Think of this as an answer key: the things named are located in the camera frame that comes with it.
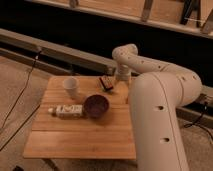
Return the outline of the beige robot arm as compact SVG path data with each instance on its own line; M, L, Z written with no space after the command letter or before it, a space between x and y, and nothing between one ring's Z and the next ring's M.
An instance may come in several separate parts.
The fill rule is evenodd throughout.
M127 44L112 51L120 80L139 75L129 89L138 171L189 171L176 109L200 96L198 74L182 66L140 56Z

